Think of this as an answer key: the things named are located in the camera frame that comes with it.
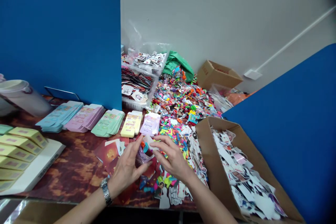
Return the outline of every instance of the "blue panel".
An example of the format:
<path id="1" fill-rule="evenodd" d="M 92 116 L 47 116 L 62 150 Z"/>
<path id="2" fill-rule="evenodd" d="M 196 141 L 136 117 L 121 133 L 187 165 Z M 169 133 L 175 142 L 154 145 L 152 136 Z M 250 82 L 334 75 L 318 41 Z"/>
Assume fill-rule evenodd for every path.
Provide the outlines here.
<path id="1" fill-rule="evenodd" d="M 0 0 L 0 73 L 121 109 L 120 0 Z"/>
<path id="2" fill-rule="evenodd" d="M 239 123 L 308 223 L 333 212 L 336 44 L 223 114 Z"/>

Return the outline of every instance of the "brown patterned tabletop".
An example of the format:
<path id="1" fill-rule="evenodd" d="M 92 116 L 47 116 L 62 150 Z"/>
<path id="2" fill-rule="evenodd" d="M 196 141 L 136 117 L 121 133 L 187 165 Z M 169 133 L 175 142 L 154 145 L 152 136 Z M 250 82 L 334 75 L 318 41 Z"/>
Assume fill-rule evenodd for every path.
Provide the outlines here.
<path id="1" fill-rule="evenodd" d="M 0 124 L 41 130 L 39 126 L 35 126 L 40 120 L 41 118 L 35 118 L 25 111 L 20 111 L 12 116 L 0 118 Z M 119 138 L 119 133 L 120 130 L 109 140 Z M 102 163 L 93 153 L 99 144 L 107 138 L 97 137 L 90 131 L 77 133 L 63 130 L 57 134 L 44 132 L 42 134 L 44 137 L 61 142 L 66 145 L 66 148 L 32 191 L 5 197 L 30 198 L 59 203 L 77 204 L 81 202 L 91 195 L 99 187 L 101 180 L 107 176 Z M 126 207 L 159 208 L 159 200 L 153 198 L 151 192 L 139 189 L 124 204 L 118 199 L 115 199 L 113 204 Z M 196 211 L 196 206 L 189 197 L 186 197 L 182 204 L 171 205 L 170 209 Z"/>

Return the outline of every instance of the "metal stand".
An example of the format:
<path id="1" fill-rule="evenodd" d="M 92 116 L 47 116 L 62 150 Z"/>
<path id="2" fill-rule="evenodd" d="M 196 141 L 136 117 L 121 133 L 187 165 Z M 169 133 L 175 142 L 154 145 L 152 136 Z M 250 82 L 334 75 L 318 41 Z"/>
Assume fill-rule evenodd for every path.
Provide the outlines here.
<path id="1" fill-rule="evenodd" d="M 50 103 L 53 99 L 55 99 L 55 98 L 58 98 L 58 97 L 55 97 L 51 92 L 50 92 L 50 90 L 49 89 L 52 89 L 52 90 L 57 90 L 57 91 L 61 91 L 61 92 L 65 92 L 65 93 L 70 93 L 70 94 L 73 94 L 73 95 L 75 95 L 76 96 L 76 98 L 77 98 L 77 100 L 78 101 L 80 101 L 81 102 L 81 100 L 80 100 L 80 98 L 79 98 L 79 96 L 76 94 L 76 93 L 73 93 L 73 92 L 68 92 L 68 91 L 64 91 L 64 90 L 61 90 L 61 89 L 55 89 L 55 88 L 51 88 L 51 87 L 44 87 L 45 88 L 45 90 L 50 94 L 50 96 L 52 97 L 48 102 Z"/>

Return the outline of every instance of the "stack of yellow boxes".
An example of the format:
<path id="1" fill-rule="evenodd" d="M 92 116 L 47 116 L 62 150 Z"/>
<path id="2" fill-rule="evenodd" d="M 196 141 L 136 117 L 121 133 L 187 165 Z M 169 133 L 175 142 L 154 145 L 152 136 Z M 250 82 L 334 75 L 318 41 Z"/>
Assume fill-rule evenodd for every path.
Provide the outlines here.
<path id="1" fill-rule="evenodd" d="M 0 191 L 9 189 L 47 144 L 35 129 L 16 127 L 0 136 Z"/>

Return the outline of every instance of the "hand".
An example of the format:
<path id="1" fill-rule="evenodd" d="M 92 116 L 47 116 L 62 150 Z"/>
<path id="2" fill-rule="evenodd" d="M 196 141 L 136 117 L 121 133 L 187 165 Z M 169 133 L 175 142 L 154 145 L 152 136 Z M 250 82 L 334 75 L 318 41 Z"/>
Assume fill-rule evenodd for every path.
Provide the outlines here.
<path id="1" fill-rule="evenodd" d="M 137 155 L 143 137 L 144 136 L 141 135 L 137 141 L 129 143 L 119 158 L 114 173 L 108 181 L 108 190 L 111 197 L 117 197 L 152 164 L 152 161 L 150 161 L 142 164 L 139 168 L 135 167 L 135 156 Z"/>
<path id="2" fill-rule="evenodd" d="M 155 136 L 156 141 L 161 142 L 151 143 L 150 146 L 157 147 L 163 150 L 167 155 L 166 159 L 158 150 L 154 150 L 153 154 L 156 159 L 163 165 L 164 169 L 172 174 L 175 178 L 186 183 L 186 180 L 195 175 L 194 171 L 189 167 L 186 160 L 184 160 L 180 148 L 166 135 Z"/>

